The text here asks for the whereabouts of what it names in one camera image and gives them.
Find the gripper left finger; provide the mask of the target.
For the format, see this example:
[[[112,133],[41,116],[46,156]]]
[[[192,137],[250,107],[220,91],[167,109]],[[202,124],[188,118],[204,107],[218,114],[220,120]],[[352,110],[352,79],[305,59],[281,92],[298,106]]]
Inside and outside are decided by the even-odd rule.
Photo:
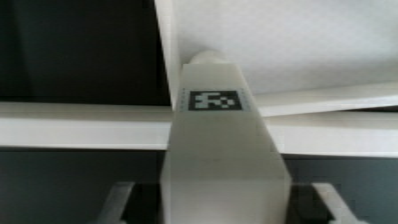
[[[112,185],[96,219],[87,224],[160,224],[156,184],[117,182]]]

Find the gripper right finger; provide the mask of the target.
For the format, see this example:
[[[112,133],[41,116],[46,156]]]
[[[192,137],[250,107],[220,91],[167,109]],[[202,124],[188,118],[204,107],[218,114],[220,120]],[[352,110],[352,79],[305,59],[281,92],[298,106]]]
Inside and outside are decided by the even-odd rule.
[[[291,186],[288,224],[369,224],[357,218],[330,183]]]

